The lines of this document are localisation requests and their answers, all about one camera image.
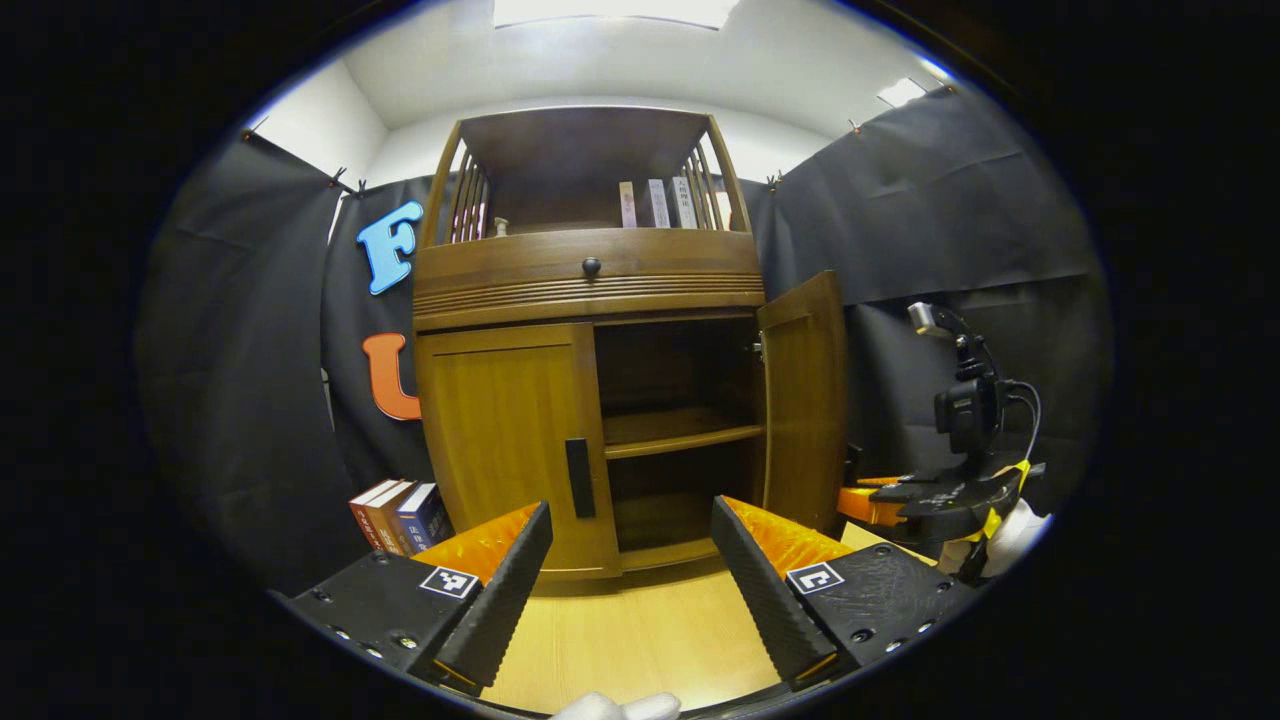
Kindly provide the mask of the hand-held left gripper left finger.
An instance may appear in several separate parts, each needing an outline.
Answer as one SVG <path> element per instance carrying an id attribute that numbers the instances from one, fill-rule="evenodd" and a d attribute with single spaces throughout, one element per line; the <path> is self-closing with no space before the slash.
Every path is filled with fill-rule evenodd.
<path id="1" fill-rule="evenodd" d="M 550 505 L 538 501 L 413 556 L 366 553 L 285 607 L 388 670 L 479 697 L 497 680 L 553 539 Z"/>

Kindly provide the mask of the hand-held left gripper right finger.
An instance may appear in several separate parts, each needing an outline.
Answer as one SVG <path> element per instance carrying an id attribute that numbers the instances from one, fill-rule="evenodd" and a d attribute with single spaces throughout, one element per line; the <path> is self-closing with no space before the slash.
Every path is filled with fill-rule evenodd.
<path id="1" fill-rule="evenodd" d="M 792 691 L 904 653 L 980 596 L 896 544 L 852 550 L 724 495 L 712 501 L 710 537 Z"/>

